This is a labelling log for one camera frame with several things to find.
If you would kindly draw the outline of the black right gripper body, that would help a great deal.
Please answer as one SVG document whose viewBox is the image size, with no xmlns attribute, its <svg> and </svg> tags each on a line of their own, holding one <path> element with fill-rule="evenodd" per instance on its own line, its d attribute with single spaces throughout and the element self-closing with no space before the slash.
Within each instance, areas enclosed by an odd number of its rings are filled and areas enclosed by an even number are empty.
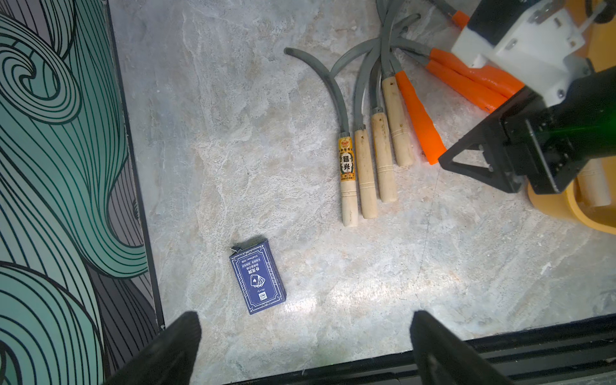
<svg viewBox="0 0 616 385">
<path fill-rule="evenodd" d="M 561 104 L 502 120 L 516 174 L 538 195 L 562 193 L 593 159 L 615 155 L 615 68 L 571 83 Z"/>
</svg>

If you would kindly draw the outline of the black vertical frame post left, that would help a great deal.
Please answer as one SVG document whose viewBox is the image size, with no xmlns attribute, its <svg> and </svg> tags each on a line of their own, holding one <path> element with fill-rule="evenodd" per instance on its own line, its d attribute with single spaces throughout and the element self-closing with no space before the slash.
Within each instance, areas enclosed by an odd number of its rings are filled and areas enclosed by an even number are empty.
<svg viewBox="0 0 616 385">
<path fill-rule="evenodd" d="M 126 93 L 124 89 L 124 79 L 122 75 L 122 70 L 120 68 L 120 57 L 119 57 L 119 52 L 118 52 L 118 48 L 116 44 L 116 36 L 115 36 L 115 31 L 114 31 L 113 19 L 112 19 L 111 5 L 112 5 L 112 2 L 107 1 L 106 9 L 107 9 L 107 17 L 109 19 L 108 24 L 109 24 L 109 30 L 110 30 L 111 40 L 112 40 L 112 50 L 113 50 L 113 56 L 114 56 L 114 61 L 115 61 L 115 68 L 116 68 L 115 71 L 116 71 L 116 76 L 118 79 L 118 85 L 120 88 L 120 96 L 121 96 L 121 100 L 123 104 L 125 130 L 126 130 L 126 136 L 127 136 L 127 141 L 128 141 L 129 160 L 131 161 L 131 165 L 133 169 L 136 203 L 137 203 L 137 208 L 139 212 L 139 222 L 141 223 L 141 229 L 142 229 L 142 234 L 143 234 L 143 239 L 144 239 L 145 254 L 147 257 L 148 267 L 149 267 L 153 307 L 154 307 L 154 312 L 155 312 L 155 316 L 157 319 L 156 323 L 158 326 L 158 331 L 162 332 L 166 329 L 166 322 L 165 322 L 163 306 L 162 306 L 162 302 L 160 298 L 160 289 L 159 289 L 159 285 L 157 282 L 157 271 L 155 268 L 155 262 L 154 262 L 153 252 L 152 252 L 152 244 L 151 244 L 151 240 L 149 237 L 148 222 L 146 218 L 146 212 L 144 208 L 144 199 L 143 199 L 143 194 L 141 190 L 141 181 L 139 178 L 139 173 L 138 173 L 138 168 L 137 168 L 137 163 L 136 163 L 136 153 L 135 153 L 135 148 L 134 148 L 133 133 L 131 130 L 129 112 L 128 112 L 128 103 L 127 103 Z"/>
</svg>

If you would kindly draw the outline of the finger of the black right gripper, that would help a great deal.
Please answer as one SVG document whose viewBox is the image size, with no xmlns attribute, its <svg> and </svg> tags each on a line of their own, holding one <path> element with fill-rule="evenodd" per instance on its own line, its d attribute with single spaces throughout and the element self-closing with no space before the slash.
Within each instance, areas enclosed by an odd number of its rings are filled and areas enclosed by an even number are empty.
<svg viewBox="0 0 616 385">
<path fill-rule="evenodd" d="M 482 120 L 440 156 L 439 164 L 504 193 L 518 193 L 524 179 L 516 175 L 505 151 L 509 139 L 498 118 L 492 114 Z"/>
</svg>

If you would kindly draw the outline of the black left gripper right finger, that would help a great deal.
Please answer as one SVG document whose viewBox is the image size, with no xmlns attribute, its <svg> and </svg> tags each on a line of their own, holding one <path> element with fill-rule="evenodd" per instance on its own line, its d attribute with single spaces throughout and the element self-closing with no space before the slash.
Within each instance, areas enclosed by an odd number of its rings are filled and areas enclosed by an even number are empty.
<svg viewBox="0 0 616 385">
<path fill-rule="evenodd" d="M 427 311 L 414 313 L 410 337 L 423 384 L 513 383 Z"/>
</svg>

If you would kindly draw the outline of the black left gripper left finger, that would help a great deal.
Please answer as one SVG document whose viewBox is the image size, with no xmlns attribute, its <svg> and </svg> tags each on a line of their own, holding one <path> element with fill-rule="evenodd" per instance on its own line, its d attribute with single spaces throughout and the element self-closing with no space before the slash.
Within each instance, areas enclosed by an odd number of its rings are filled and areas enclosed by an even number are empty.
<svg viewBox="0 0 616 385">
<path fill-rule="evenodd" d="M 187 311 L 105 383 L 188 384 L 200 341 L 199 316 Z"/>
</svg>

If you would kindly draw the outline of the labelled wooden handle sickle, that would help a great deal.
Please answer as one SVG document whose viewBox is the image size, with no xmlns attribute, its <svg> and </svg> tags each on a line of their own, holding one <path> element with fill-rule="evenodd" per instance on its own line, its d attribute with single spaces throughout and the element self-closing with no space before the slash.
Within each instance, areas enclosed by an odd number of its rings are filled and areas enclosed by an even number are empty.
<svg viewBox="0 0 616 385">
<path fill-rule="evenodd" d="M 356 227 L 359 223 L 359 197 L 356 184 L 355 152 L 343 94 L 333 75 L 319 59 L 297 48 L 286 47 L 284 53 L 308 65 L 322 80 L 327 91 L 330 93 L 340 127 L 340 134 L 338 136 L 338 162 L 342 221 L 345 227 Z"/>
</svg>

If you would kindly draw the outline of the blue playing card box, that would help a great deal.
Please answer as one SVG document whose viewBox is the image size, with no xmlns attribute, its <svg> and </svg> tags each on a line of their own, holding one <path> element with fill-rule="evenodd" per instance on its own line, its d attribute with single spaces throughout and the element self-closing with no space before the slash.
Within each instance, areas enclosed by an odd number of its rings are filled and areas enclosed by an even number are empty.
<svg viewBox="0 0 616 385">
<path fill-rule="evenodd" d="M 268 240 L 246 249 L 235 247 L 229 261 L 249 314 L 257 314 L 287 300 L 287 291 Z"/>
</svg>

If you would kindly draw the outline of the yellow plastic storage tray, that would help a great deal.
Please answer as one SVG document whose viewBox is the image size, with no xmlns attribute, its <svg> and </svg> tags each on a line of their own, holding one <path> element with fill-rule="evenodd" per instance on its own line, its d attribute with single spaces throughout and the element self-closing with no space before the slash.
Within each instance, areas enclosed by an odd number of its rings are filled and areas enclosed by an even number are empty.
<svg viewBox="0 0 616 385">
<path fill-rule="evenodd" d="M 609 44 L 615 41 L 615 21 L 588 27 L 583 36 L 586 45 L 576 54 L 590 59 L 597 72 L 614 67 L 615 49 Z M 580 181 L 588 181 L 588 178 L 583 177 L 575 179 L 560 194 L 538 195 L 531 186 L 528 186 L 526 192 L 533 207 L 553 218 L 573 221 L 590 229 L 615 234 L 615 158 L 604 157 L 601 162 L 611 198 L 609 205 L 590 207 L 584 202 Z"/>
</svg>

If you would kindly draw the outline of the large wooden handle sickle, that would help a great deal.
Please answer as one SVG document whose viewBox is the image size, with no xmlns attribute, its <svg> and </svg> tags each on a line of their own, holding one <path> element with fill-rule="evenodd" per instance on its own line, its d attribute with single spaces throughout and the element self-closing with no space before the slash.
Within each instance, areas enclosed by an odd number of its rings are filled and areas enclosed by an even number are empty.
<svg viewBox="0 0 616 385">
<path fill-rule="evenodd" d="M 579 201 L 585 209 L 603 208 L 612 203 L 605 163 L 606 158 L 591 159 L 577 175 Z"/>
</svg>

